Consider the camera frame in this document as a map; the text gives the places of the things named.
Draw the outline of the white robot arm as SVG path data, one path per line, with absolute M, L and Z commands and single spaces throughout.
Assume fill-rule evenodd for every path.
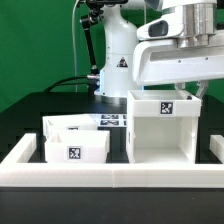
M 218 0 L 86 0 L 89 23 L 102 21 L 106 62 L 95 96 L 122 101 L 129 90 L 224 78 L 224 29 Z

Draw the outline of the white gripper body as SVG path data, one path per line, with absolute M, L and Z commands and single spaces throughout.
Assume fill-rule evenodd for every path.
M 132 77 L 140 86 L 224 77 L 224 29 L 204 22 L 157 19 L 137 29 Z

